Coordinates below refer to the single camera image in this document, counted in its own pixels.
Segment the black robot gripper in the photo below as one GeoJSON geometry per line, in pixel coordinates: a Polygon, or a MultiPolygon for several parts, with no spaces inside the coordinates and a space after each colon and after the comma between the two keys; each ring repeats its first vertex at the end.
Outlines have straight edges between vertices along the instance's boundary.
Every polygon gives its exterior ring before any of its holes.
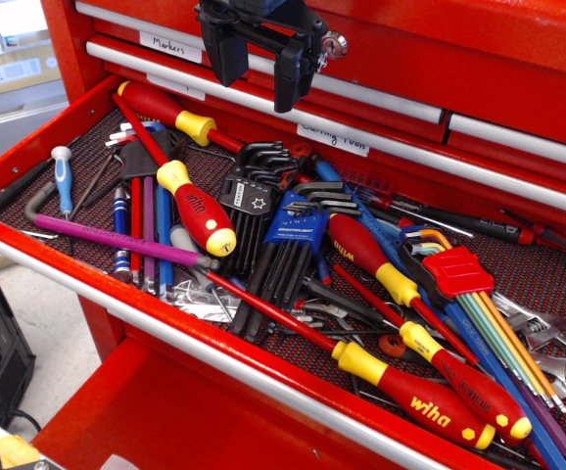
{"type": "Polygon", "coordinates": [[[328,25],[306,2],[201,1],[197,19],[212,70],[223,86],[248,71],[248,44],[253,44],[277,53],[276,113],[290,112],[308,94],[328,25]]]}

